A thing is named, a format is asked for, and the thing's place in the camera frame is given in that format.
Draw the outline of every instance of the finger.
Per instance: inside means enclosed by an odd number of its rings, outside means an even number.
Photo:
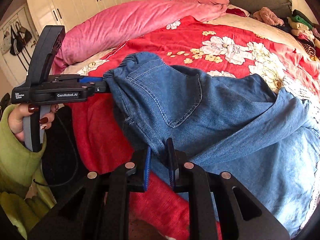
[[[9,115],[8,124],[10,130],[17,134],[23,129],[23,118],[32,115],[34,112],[38,111],[39,107],[28,104],[20,104],[17,106]]]
[[[40,120],[39,120],[39,124],[48,124],[53,122],[54,120],[54,113],[50,112],[45,114]]]
[[[46,124],[43,124],[43,125],[41,125],[40,126],[40,129],[41,130],[47,130],[47,129],[49,129],[49,128],[51,128],[51,125],[52,125],[52,123],[46,123]]]
[[[59,105],[52,105],[51,106],[51,112],[56,113],[59,110]]]

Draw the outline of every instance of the pink blanket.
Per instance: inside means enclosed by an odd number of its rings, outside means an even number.
[[[228,3],[229,0],[142,0],[107,8],[67,32],[53,61],[53,74],[185,16],[201,22],[223,16]]]

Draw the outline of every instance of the hand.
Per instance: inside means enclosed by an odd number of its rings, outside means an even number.
[[[51,123],[54,120],[54,113],[56,113],[59,109],[58,105],[51,106],[51,112],[45,114],[42,119],[40,119],[41,129],[49,129],[51,127]],[[28,104],[20,104],[17,106],[9,115],[8,124],[10,130],[13,132],[15,137],[20,142],[24,142],[24,132],[23,132],[23,118],[26,116],[32,115],[34,112],[39,111],[38,106],[28,105]]]

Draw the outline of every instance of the blue jeans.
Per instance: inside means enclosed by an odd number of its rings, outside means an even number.
[[[152,170],[168,183],[164,144],[206,171],[230,171],[287,228],[299,231],[309,209],[320,149],[309,101],[256,74],[211,77],[168,66],[156,54],[128,55],[104,74],[115,118],[135,149],[150,145]]]

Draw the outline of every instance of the white flower print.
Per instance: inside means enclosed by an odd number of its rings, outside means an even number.
[[[106,60],[106,59],[98,59],[98,60],[84,66],[81,70],[79,70],[77,72],[77,74],[80,74],[83,76],[88,76],[90,71],[96,70],[99,66],[101,66],[102,64],[104,64],[108,61],[109,60]]]
[[[256,59],[254,66],[248,66],[250,73],[260,75],[269,87],[278,93],[286,68],[278,56],[271,53],[263,43],[249,42],[247,46],[252,50],[252,55]]]
[[[286,70],[282,62],[279,60],[278,56],[271,53],[263,43],[249,42],[247,44],[248,48],[252,50],[252,55],[255,60],[263,63],[265,65],[274,65],[274,68]]]
[[[174,29],[177,28],[177,26],[180,26],[180,24],[181,24],[180,19],[178,19],[178,20],[176,20],[174,23],[168,24],[168,25],[167,25],[167,30],[169,30],[169,29],[174,30]]]
[[[281,82],[284,77],[284,71],[281,68],[274,67],[273,64],[263,64],[258,61],[253,65],[249,65],[251,74],[260,75],[273,92],[278,93],[281,87]]]
[[[212,36],[210,41],[203,41],[200,51],[209,55],[225,55],[225,59],[235,65],[242,65],[245,58],[254,60],[254,56],[247,52],[250,49],[235,44],[234,40],[229,37]]]
[[[233,77],[235,78],[236,76],[227,72],[227,71],[218,71],[218,70],[211,70],[209,72],[207,72],[208,75],[212,76],[212,77]]]

